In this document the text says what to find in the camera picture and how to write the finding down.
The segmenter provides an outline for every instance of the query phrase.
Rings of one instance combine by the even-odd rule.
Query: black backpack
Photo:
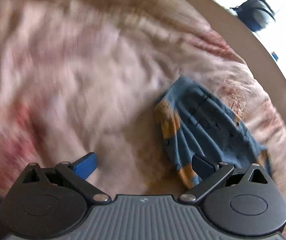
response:
[[[238,18],[253,32],[267,27],[272,20],[275,22],[275,12],[266,0],[247,0],[236,8]]]

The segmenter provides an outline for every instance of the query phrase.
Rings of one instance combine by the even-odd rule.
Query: bed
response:
[[[184,192],[153,116],[181,75],[266,145],[262,158],[286,198],[281,116],[185,0],[0,0],[0,194],[27,163],[53,166],[89,151],[98,168],[88,181],[111,196]]]

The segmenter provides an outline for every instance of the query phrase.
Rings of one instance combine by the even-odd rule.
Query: metal pivot screw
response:
[[[110,199],[110,197],[106,194],[96,194],[94,195],[93,199],[99,202],[106,202]]]
[[[180,200],[184,202],[193,202],[196,200],[196,197],[192,194],[183,194],[183,195],[180,195]]]

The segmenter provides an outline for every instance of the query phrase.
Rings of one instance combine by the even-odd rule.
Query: blue cloth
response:
[[[180,77],[158,100],[155,121],[170,160],[189,188],[201,181],[191,165],[195,153],[248,168],[265,151],[227,105],[187,77]]]

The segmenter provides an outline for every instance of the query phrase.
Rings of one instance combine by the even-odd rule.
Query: blue object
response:
[[[261,159],[268,167],[266,149],[246,128],[240,117],[203,85],[180,77],[155,106],[155,121],[164,146],[184,184],[192,188],[213,168],[198,158],[199,167],[192,169],[197,154],[236,168],[248,168]]]
[[[272,57],[275,59],[275,61],[278,61],[279,59],[275,52],[272,52]]]
[[[72,164],[73,172],[82,179],[87,179],[97,168],[97,158],[95,153],[88,153]]]
[[[203,155],[194,153],[192,157],[192,168],[200,177],[205,180],[219,169],[217,163],[212,163],[208,158]]]

